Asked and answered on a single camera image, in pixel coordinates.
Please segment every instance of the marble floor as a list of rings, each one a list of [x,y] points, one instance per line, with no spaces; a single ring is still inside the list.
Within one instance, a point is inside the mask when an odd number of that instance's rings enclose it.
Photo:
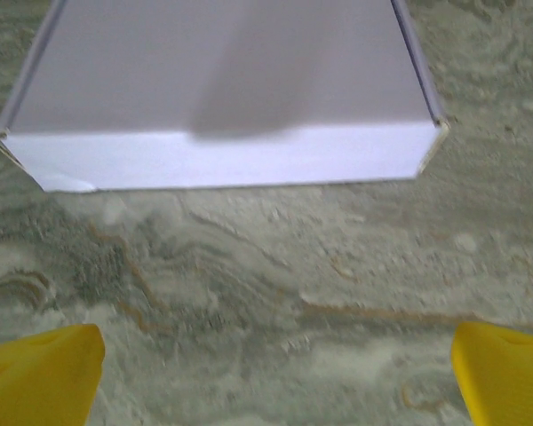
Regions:
[[[47,0],[0,0],[0,109]],[[533,0],[410,0],[415,182],[45,194],[0,154],[0,342],[97,323],[89,424],[469,425],[462,319],[533,332]]]

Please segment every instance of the floor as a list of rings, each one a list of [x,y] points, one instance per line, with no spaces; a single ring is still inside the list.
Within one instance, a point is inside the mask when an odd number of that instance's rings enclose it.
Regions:
[[[46,0],[0,0],[0,109]],[[0,155],[0,342],[97,323],[92,425],[469,425],[456,324],[533,332],[533,0],[411,0],[416,182],[44,194]]]

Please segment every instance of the yellow plastic piece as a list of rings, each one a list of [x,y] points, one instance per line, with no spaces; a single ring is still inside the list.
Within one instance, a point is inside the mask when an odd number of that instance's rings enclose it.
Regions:
[[[104,357],[90,324],[1,344],[0,426],[83,426]]]
[[[533,335],[465,322],[451,357],[475,426],[533,426]]]

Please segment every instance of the stone floor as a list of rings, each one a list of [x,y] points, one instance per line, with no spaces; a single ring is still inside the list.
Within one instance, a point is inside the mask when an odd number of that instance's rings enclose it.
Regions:
[[[46,0],[0,0],[0,109]],[[533,0],[411,0],[416,182],[44,194],[0,155],[0,342],[95,322],[90,425],[471,424],[456,324],[533,331]]]

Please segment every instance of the box side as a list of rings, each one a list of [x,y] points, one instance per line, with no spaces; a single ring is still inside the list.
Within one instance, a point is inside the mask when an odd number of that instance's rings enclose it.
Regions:
[[[20,103],[28,89],[32,76],[36,71],[39,60],[66,1],[67,0],[53,0],[49,11],[45,14],[44,20],[34,37],[28,55],[24,59],[18,79],[13,85],[12,90],[10,91],[10,96],[0,113],[0,151],[20,167],[20,162],[16,160],[10,150],[4,145],[3,141],[8,137],[10,126],[20,108]]]
[[[433,117],[435,123],[445,121],[444,108],[438,92],[434,86],[434,79],[428,67],[426,56],[422,50],[418,40],[417,30],[415,29],[412,18],[410,17],[409,8],[405,0],[391,0],[394,12],[399,20],[402,36],[407,44],[410,58],[412,60],[415,71],[417,72],[418,82],[425,95],[426,104],[430,115]]]
[[[437,136],[425,119],[311,126],[236,141],[142,132],[15,134],[6,143],[45,191],[90,192],[413,179]]]

